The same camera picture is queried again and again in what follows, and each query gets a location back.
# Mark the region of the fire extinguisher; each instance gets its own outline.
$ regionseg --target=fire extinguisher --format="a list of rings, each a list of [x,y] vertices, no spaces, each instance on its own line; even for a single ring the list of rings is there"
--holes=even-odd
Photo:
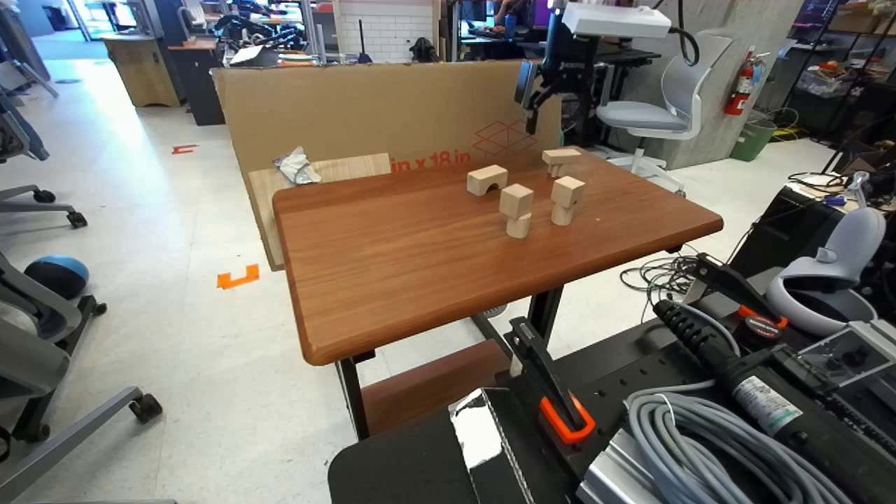
[[[742,114],[746,103],[750,100],[753,82],[760,82],[760,58],[753,51],[747,54],[747,62],[739,67],[735,90],[725,100],[725,114]]]

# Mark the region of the office chair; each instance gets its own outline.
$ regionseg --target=office chair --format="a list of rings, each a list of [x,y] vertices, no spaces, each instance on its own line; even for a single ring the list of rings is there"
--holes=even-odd
[[[648,137],[691,141],[700,132],[700,88],[730,40],[722,33],[697,33],[700,62],[688,64],[680,54],[672,57],[662,76],[665,107],[644,100],[607,100],[596,107],[596,117],[611,128],[624,128],[638,137],[634,158],[611,158],[614,165],[627,167],[644,179],[665,176],[666,163],[644,158]]]
[[[0,163],[9,158],[33,158],[33,159],[49,159],[51,151],[40,141],[40,135],[30,128],[30,124],[21,114],[15,107],[15,97],[0,90]],[[33,201],[7,201],[15,195],[30,193]],[[70,205],[53,205],[56,195],[51,191],[43,191],[37,186],[21,186],[21,187],[7,187],[0,191],[0,214],[67,214],[67,225],[72,229],[88,228],[88,218],[70,208]]]
[[[81,330],[106,309],[92,298],[81,298],[79,309],[72,309],[53,295],[51,285],[40,285],[29,275],[18,271],[2,256],[0,299],[11,309],[21,309],[33,321],[33,330],[25,330],[9,320],[0,320],[0,404],[29,401],[15,431],[0,428],[0,463],[9,459],[15,439],[43,443],[11,471],[2,471],[0,466],[0,502],[15,502],[126,405],[135,411],[137,422],[155,421],[163,415],[163,405],[137,387],[130,387],[96,405],[67,431],[51,438],[43,415],[67,375],[70,352],[81,340]]]

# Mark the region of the gray floor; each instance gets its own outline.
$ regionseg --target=gray floor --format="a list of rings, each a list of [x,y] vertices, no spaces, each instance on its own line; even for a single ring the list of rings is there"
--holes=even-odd
[[[120,415],[21,502],[329,502],[329,459],[354,443],[354,428],[333,369],[301,356],[287,278],[267,268],[226,128],[196,128],[182,110],[131,110],[110,62],[53,62],[53,76],[81,79],[60,88],[60,100],[40,90],[25,97],[53,158],[9,159],[0,187],[40,183],[85,209],[91,228],[0,216],[0,243],[18,265],[81,257],[110,313],[85,335],[51,422],[64,426],[126,384],[152,390],[165,421],[137,428]],[[175,158],[184,142],[196,153]],[[785,176],[827,158],[799,141],[756,163],[674,172],[694,201],[725,216],[722,232],[691,246],[725,257]],[[217,289],[217,275],[246,264],[261,264],[257,284]],[[635,324],[642,305],[617,271],[571,284],[551,352]],[[499,327],[520,310],[511,305]],[[471,342],[473,327],[456,321],[385,348],[362,372],[372,382]]]

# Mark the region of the wooden table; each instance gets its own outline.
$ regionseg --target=wooden table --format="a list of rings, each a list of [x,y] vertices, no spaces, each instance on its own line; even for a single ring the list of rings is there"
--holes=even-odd
[[[589,159],[574,176],[586,183],[582,208],[571,228],[554,228],[548,172],[511,174],[536,191],[533,232],[525,240],[505,236],[499,193],[476,200],[464,191],[464,172],[288,187],[275,195],[303,356],[336,363],[359,438],[369,433],[364,410],[385,405],[385,390],[368,387],[362,396],[359,356],[533,295],[530,317],[548,335],[562,284],[722,228],[716,214],[607,163]]]

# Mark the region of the trash can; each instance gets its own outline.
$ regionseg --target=trash can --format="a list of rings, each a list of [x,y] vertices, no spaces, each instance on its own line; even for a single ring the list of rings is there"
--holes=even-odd
[[[750,163],[761,153],[761,149],[767,145],[767,141],[774,137],[775,125],[774,124],[746,124],[746,128],[739,132],[730,158]]]
[[[70,32],[67,16],[61,15],[60,5],[46,5],[46,16],[53,26],[53,32]]]

